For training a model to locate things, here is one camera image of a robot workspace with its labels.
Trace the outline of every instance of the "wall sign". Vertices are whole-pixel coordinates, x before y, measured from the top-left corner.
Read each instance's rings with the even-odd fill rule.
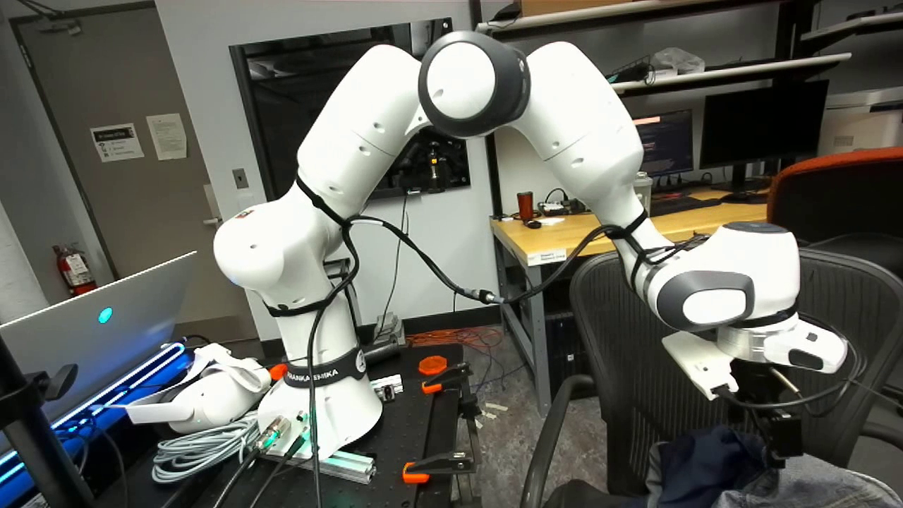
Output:
[[[188,155],[187,127],[180,114],[148,117],[148,131],[159,162],[176,162]]]
[[[104,163],[143,159],[135,124],[90,127],[90,138]]]

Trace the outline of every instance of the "monitor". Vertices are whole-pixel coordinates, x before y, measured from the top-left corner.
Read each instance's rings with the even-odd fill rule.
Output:
[[[665,114],[634,118],[644,141],[644,173],[671,179],[694,170],[694,118],[692,114]]]
[[[826,83],[797,83],[705,98],[701,166],[818,152]]]
[[[26,376],[80,366],[74,388],[43,407],[49,424],[80,413],[83,405],[162,352],[162,344],[173,340],[195,265],[198,255],[188,252],[0,324],[0,340]],[[0,492],[9,451],[0,434]]]

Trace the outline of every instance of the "chair back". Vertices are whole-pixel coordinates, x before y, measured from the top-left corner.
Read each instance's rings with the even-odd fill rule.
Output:
[[[626,289],[622,261],[593,256],[574,283],[569,302],[606,420],[606,492],[644,493],[650,447],[681,431],[732,424],[723,400],[705,400],[663,349],[663,328]],[[801,252],[798,313],[847,333],[867,364],[860,383],[880,388],[903,348],[903,283],[887,268],[829,252]],[[788,376],[801,393],[847,381],[837,376]],[[847,467],[870,416],[871,393],[850,388],[823,417],[804,416],[804,451]]]
[[[903,148],[837,152],[785,166],[768,190],[768,224],[804,242],[850,231],[903,237]]]

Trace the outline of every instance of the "shelf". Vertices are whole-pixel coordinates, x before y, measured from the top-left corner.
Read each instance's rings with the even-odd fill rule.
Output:
[[[754,80],[774,80],[774,77],[813,77],[833,66],[853,59],[853,53],[823,53],[823,57],[804,57],[804,59],[780,59],[780,63],[760,63],[760,66],[736,66],[736,69],[716,69],[705,73],[685,73],[668,77],[655,83],[616,83],[612,87],[622,95],[644,95],[644,94],[665,94],[665,91],[689,91],[689,87],[713,87],[732,83],[754,83]]]
[[[870,107],[870,114],[898,114],[903,111],[903,103],[877,103]]]
[[[853,33],[877,33],[877,31],[895,31],[903,29],[903,11],[891,14],[874,14],[874,16],[859,16],[850,22],[826,25],[822,31],[801,33],[798,40],[804,42],[808,52],[822,52],[843,36]]]
[[[637,0],[637,2],[616,2],[575,11],[554,11],[533,14],[520,19],[497,19],[480,22],[476,31],[492,33],[497,40],[561,31],[561,29],[599,29],[602,22],[633,22],[633,19],[655,19],[655,16],[681,16],[681,14],[702,14],[702,11],[726,11],[740,5],[761,5],[761,0]]]

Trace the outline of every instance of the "cardboard box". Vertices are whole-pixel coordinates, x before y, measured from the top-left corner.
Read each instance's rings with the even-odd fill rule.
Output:
[[[637,0],[520,0],[520,14],[537,16],[537,14],[619,5],[619,2],[637,2]]]

